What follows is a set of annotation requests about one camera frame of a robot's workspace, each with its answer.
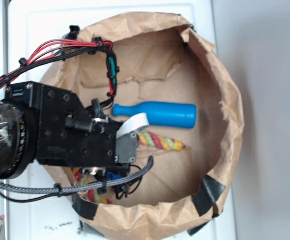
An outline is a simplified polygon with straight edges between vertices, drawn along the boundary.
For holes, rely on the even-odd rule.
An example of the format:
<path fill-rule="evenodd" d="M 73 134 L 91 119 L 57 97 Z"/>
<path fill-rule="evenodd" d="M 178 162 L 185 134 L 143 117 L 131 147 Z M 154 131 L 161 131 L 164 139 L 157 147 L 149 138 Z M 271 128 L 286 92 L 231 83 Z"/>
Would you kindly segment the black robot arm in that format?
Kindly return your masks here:
<path fill-rule="evenodd" d="M 98 100 L 88 110 L 71 91 L 13 84 L 0 101 L 0 179 L 17 178 L 33 162 L 125 176 L 137 159 L 138 136 L 121 136 L 119 127 Z"/>

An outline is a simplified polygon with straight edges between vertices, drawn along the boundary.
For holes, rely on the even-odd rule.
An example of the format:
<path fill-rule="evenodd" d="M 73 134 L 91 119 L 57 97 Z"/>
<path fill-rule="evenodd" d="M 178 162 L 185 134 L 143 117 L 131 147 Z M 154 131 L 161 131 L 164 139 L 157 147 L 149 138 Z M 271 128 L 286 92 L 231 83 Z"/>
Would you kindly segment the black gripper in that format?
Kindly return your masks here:
<path fill-rule="evenodd" d="M 20 114 L 13 174 L 34 161 L 53 167 L 98 168 L 118 175 L 130 172 L 132 163 L 116 163 L 121 123 L 105 115 L 97 99 L 85 108 L 69 90 L 29 81 L 12 84 L 5 102 Z"/>

